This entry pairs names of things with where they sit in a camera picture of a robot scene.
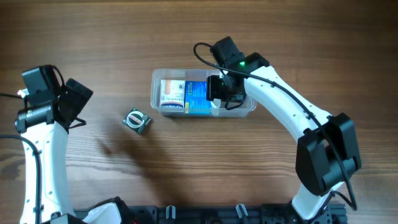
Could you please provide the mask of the blue yellow VapoDrops box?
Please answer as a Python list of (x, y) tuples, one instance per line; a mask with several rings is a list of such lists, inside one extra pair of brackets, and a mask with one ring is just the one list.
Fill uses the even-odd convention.
[(184, 109), (186, 114), (209, 115), (211, 103), (207, 100), (207, 82), (186, 81)]

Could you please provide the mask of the Hansaplast plaster box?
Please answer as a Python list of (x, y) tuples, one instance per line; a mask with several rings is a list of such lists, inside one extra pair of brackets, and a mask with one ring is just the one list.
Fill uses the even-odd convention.
[(161, 80), (159, 104), (163, 108), (183, 108), (185, 80)]

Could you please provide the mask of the dark green round-logo box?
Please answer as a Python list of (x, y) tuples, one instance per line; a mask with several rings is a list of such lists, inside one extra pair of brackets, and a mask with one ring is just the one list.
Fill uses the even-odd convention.
[(148, 115), (144, 114), (137, 108), (132, 108), (123, 119), (122, 124), (141, 135), (144, 133), (146, 127), (151, 121), (152, 118)]

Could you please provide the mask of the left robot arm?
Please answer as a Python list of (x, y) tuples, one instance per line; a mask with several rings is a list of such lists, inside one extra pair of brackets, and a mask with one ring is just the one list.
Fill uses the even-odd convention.
[(22, 90), (33, 106), (20, 110), (15, 126), (25, 151), (25, 202), (21, 223), (121, 223), (117, 201), (111, 199), (79, 216), (68, 189), (68, 131), (93, 92), (69, 79), (59, 93)]

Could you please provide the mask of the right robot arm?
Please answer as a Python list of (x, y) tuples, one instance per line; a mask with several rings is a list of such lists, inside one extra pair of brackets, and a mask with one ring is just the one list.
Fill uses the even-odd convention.
[(246, 57), (238, 50), (212, 50), (211, 54), (212, 67), (221, 74), (208, 78), (208, 99), (254, 98), (297, 143), (295, 170), (301, 186), (290, 204), (300, 219), (314, 221), (336, 196), (357, 210), (350, 178), (361, 168), (361, 158), (353, 120), (344, 113), (333, 116), (306, 100), (258, 53)]

